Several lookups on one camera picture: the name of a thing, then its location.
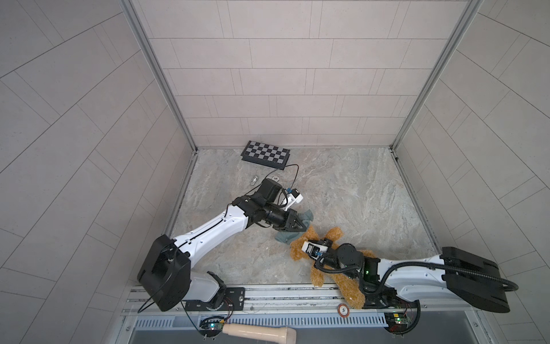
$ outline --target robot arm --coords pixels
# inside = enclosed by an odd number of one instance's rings
[[[364,308],[400,307],[419,299],[463,299],[479,309],[507,313],[505,292],[518,289],[500,277],[495,262],[456,247],[443,247],[441,255],[407,261],[365,257],[351,244],[336,250],[331,247],[332,241],[325,238],[305,242],[302,251],[323,272],[357,278],[366,298]]]
[[[160,310],[171,309],[181,300],[201,300],[211,308],[221,304],[226,288],[223,281],[213,273],[198,274],[191,268],[230,236],[260,221],[277,231],[305,231],[296,210],[289,208],[303,196],[293,189],[285,193],[285,203],[277,205],[274,202],[279,192],[284,192],[279,183],[264,179],[253,195],[236,198],[224,212],[202,226],[174,239],[166,235],[157,238],[137,280]]]

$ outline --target marble floor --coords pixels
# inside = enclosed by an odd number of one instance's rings
[[[172,235],[191,231],[220,214],[273,169],[241,160],[240,150],[200,150]],[[311,209],[312,225],[322,237],[339,226],[358,249],[378,257],[416,259],[436,252],[416,213],[387,148],[291,149],[288,164],[300,165],[295,187]],[[295,167],[272,174],[289,187]],[[205,255],[194,270],[216,273],[226,284],[309,283],[312,261],[292,261],[290,246],[277,242],[277,231],[252,225]]]

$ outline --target brown teddy bear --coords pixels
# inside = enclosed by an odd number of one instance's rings
[[[335,242],[343,236],[344,233],[342,232],[340,227],[334,227],[329,230],[324,237],[332,240],[332,248],[337,249],[339,245]],[[290,244],[290,257],[293,260],[298,261],[302,258],[309,259],[309,256],[302,251],[302,245],[304,244],[304,242],[309,240],[319,240],[319,235],[317,234],[317,232],[315,232],[312,226],[310,226],[307,231],[302,234],[301,237]],[[359,251],[363,253],[363,255],[366,257],[376,258],[375,254],[370,250]],[[330,275],[330,277],[336,282],[336,284],[340,288],[340,292],[342,293],[350,307],[355,309],[363,308],[363,305],[365,304],[365,295],[363,295],[363,293],[361,293],[361,291],[359,290],[359,283],[357,281],[350,279],[344,274],[333,274]],[[324,272],[315,269],[315,267],[311,265],[311,283],[316,287],[322,287],[324,281]]]

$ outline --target small round sticker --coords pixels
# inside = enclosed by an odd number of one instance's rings
[[[345,303],[341,303],[338,305],[338,314],[342,318],[347,318],[349,316],[349,307]]]

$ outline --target chessboard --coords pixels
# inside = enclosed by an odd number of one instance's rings
[[[241,156],[244,161],[284,170],[290,156],[290,149],[248,141]]]

